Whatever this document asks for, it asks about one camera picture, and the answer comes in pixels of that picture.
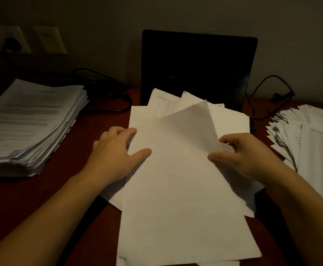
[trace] left hand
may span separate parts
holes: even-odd
[[[81,173],[102,184],[102,188],[125,177],[151,154],[151,149],[142,149],[128,155],[127,141],[136,132],[136,128],[111,127],[102,133],[100,140],[93,143],[93,151]]]

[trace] laptop lid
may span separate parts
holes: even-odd
[[[144,30],[141,105],[154,88],[241,112],[257,38]]]

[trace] stack of papers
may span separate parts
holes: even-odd
[[[128,153],[153,154],[101,193],[122,210],[117,265],[233,266],[261,256],[244,215],[254,216],[263,186],[207,159],[233,151],[218,138],[249,132],[248,116],[154,89],[148,106],[132,107],[129,127],[138,132]]]
[[[0,96],[0,176],[40,173],[88,103],[82,88],[13,82]]]
[[[302,105],[280,111],[267,132],[284,162],[323,196],[323,109]]]

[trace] wall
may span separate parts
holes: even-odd
[[[249,92],[278,74],[296,99],[323,101],[323,0],[0,0],[0,24],[23,28],[34,52],[17,57],[24,64],[90,67],[133,86],[140,84],[143,29],[254,36]],[[68,55],[44,56],[34,25],[57,26]],[[257,96],[274,92],[287,90],[270,79]]]

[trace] cable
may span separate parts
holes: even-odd
[[[127,90],[125,88],[125,84],[119,82],[118,80],[110,76],[106,76],[102,73],[99,73],[89,68],[75,68],[70,72],[70,74],[42,72],[42,71],[34,71],[34,70],[26,69],[20,65],[17,65],[9,58],[8,52],[7,52],[8,49],[11,49],[15,52],[19,52],[21,50],[20,43],[12,37],[6,38],[5,44],[2,45],[1,53],[4,59],[8,63],[10,63],[12,66],[18,68],[21,71],[24,71],[26,73],[31,73],[31,74],[39,74],[42,76],[63,76],[63,77],[71,78],[75,80],[78,84],[84,85],[85,89],[89,88],[89,86],[91,85],[89,84],[89,82],[95,82],[98,85],[104,85],[103,90],[106,91],[106,93],[112,99],[122,99],[128,102],[129,104],[128,107],[121,110],[82,110],[81,111],[82,114],[86,114],[86,115],[87,114],[121,114],[121,113],[127,112],[132,107],[132,98],[128,95]],[[106,79],[90,79],[86,76],[79,76],[76,74],[78,71],[88,71],[88,72],[97,74],[99,76],[102,76]]]
[[[262,80],[261,81],[261,83],[255,88],[255,90],[252,92],[252,94],[251,95],[249,95],[250,97],[252,97],[254,94],[255,94],[255,92],[257,91],[257,89],[266,81],[266,80],[268,80],[269,78],[271,78],[271,77],[276,77],[276,78],[278,78],[279,80],[281,80],[288,88],[289,88],[289,90],[290,91],[293,91],[292,90],[292,88],[290,87],[290,85],[282,78],[282,77],[280,77],[280,76],[278,76],[278,75],[276,75],[276,74],[273,74],[273,75],[270,75],[270,76],[268,76],[268,77],[266,77],[264,80]]]
[[[275,93],[275,94],[273,94],[273,97],[272,97],[272,102],[273,103],[275,103],[275,102],[278,102],[278,101],[280,101],[280,100],[285,100],[285,102],[282,104],[282,105],[280,105],[278,108],[276,108],[274,111],[272,111],[270,114],[268,114],[268,115],[266,115],[265,117],[262,117],[262,118],[255,118],[254,116],[255,116],[255,109],[254,109],[254,107],[252,106],[252,104],[251,104],[251,98],[252,98],[252,96],[256,93],[256,91],[258,90],[258,88],[267,80],[267,79],[269,79],[269,78],[271,78],[271,77],[276,77],[276,78],[278,78],[279,80],[281,80],[287,87],[288,87],[288,89],[289,89],[289,93],[287,93],[287,94],[285,94],[285,95],[279,95],[278,93]],[[249,95],[249,94],[247,94],[247,93],[245,93],[245,95],[247,96],[247,98],[248,98],[248,102],[249,102],[249,105],[250,105],[250,107],[251,107],[251,109],[252,109],[252,116],[250,117],[250,119],[251,119],[251,121],[253,121],[253,120],[264,120],[264,119],[266,119],[266,118],[268,118],[268,117],[271,117],[271,116],[273,116],[274,115],[274,113],[276,113],[277,111],[279,111],[280,109],[282,109],[286,104],[288,104],[291,100],[292,100],[292,98],[293,98],[293,96],[295,95],[295,93],[294,93],[294,91],[293,91],[293,89],[291,88],[291,86],[282,78],[282,77],[280,77],[280,76],[278,76],[278,75],[270,75],[270,76],[267,76],[264,80],[262,80],[261,81],[261,83],[255,88],[255,90],[252,92],[252,94],[251,95]]]
[[[109,77],[109,76],[106,76],[106,75],[104,75],[104,74],[101,74],[101,73],[99,73],[99,72],[97,72],[97,71],[94,71],[94,70],[92,70],[92,69],[90,69],[90,68],[75,68],[75,69],[73,69],[73,70],[70,72],[71,76],[74,76],[74,77],[80,77],[80,76],[77,76],[77,75],[76,75],[76,72],[77,72],[77,71],[89,71],[89,72],[92,72],[92,73],[97,74],[97,75],[99,75],[99,76],[103,76],[103,77],[105,77],[105,78],[108,78],[109,80],[119,82],[119,81],[115,80],[115,79],[114,79],[114,78],[112,78],[112,77]],[[101,79],[89,79],[89,80],[90,80],[90,81],[98,81],[98,80],[101,80]]]

